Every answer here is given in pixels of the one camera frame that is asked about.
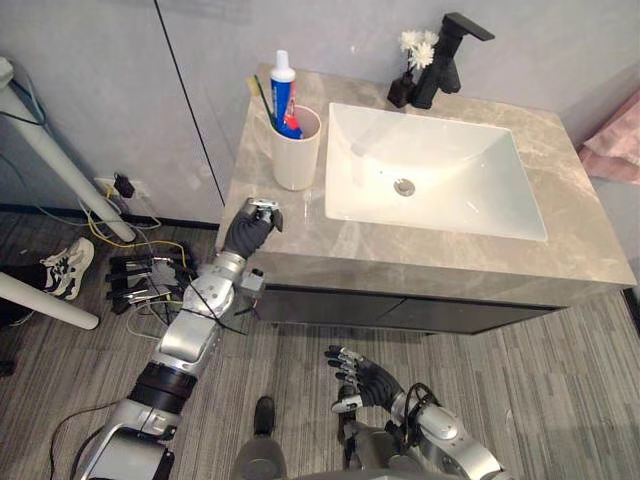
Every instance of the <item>small black vase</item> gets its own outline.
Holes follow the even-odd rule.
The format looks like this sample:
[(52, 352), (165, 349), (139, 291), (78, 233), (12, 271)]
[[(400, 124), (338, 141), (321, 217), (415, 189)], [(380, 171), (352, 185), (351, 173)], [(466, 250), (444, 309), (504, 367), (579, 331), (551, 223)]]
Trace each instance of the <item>small black vase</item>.
[(411, 101), (411, 94), (415, 88), (413, 83), (413, 73), (404, 72), (404, 74), (396, 78), (391, 82), (391, 88), (389, 88), (389, 94), (387, 100), (393, 103), (396, 107), (402, 108)]

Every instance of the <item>black robotic glove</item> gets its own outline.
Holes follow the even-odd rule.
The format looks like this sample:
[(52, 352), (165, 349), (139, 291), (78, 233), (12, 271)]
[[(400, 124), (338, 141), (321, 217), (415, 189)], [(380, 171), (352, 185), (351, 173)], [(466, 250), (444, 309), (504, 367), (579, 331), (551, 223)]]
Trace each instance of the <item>black robotic glove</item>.
[(393, 375), (359, 353), (341, 345), (330, 345), (324, 354), (329, 359), (329, 366), (340, 369), (336, 378), (352, 384), (358, 391), (356, 395), (335, 402), (331, 406), (335, 413), (373, 406), (391, 411), (396, 396), (404, 391)]
[(282, 213), (276, 202), (247, 198), (229, 225), (222, 249), (247, 260), (264, 243), (273, 227), (282, 232), (282, 224)]

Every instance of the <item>electrical outlet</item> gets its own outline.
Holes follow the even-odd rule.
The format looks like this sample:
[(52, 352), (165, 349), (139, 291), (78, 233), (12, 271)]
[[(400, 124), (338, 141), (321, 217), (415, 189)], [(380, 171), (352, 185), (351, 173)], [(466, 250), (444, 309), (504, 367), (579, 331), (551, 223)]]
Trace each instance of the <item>electrical outlet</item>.
[[(102, 188), (103, 193), (107, 193), (107, 190), (111, 188), (113, 189), (112, 195), (120, 196), (118, 191), (113, 186), (114, 183), (116, 182), (114, 178), (96, 177), (93, 180), (96, 182), (96, 184), (100, 188)], [(129, 181), (131, 182), (131, 185), (133, 185), (133, 188), (135, 188), (135, 192), (133, 192), (132, 198), (149, 198), (149, 190), (147, 189), (147, 186), (144, 183), (139, 182), (137, 180), (129, 180)]]

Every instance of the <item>metal pole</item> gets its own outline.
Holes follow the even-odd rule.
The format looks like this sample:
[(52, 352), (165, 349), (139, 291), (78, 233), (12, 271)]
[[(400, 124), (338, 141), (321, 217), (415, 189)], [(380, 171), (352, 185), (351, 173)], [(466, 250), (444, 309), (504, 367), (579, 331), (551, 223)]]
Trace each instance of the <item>metal pole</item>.
[(0, 297), (85, 330), (93, 330), (100, 321), (95, 315), (1, 272)]
[[(8, 86), (0, 88), (0, 110), (34, 122), (37, 121)], [(113, 233), (125, 242), (131, 242), (135, 238), (136, 235), (131, 227), (120, 218), (43, 127), (21, 122), (11, 117), (6, 117), (6, 119), (22, 134), (47, 165), (82, 199), (84, 204), (104, 222), (107, 222), (107, 226)]]

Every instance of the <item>white flower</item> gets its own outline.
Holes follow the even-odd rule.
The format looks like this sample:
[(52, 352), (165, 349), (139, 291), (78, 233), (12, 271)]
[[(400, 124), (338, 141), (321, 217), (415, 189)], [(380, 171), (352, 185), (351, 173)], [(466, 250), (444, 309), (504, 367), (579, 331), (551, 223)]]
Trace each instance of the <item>white flower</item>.
[(422, 41), (422, 33), (416, 32), (414, 30), (408, 30), (406, 32), (402, 32), (400, 38), (400, 50), (411, 50), (418, 46), (418, 44)]
[(422, 42), (411, 50), (409, 64), (415, 68), (424, 68), (433, 63), (433, 48), (427, 42)]
[(438, 43), (438, 35), (426, 30), (424, 32), (424, 42), (428, 43), (429, 45), (435, 45), (436, 43)]

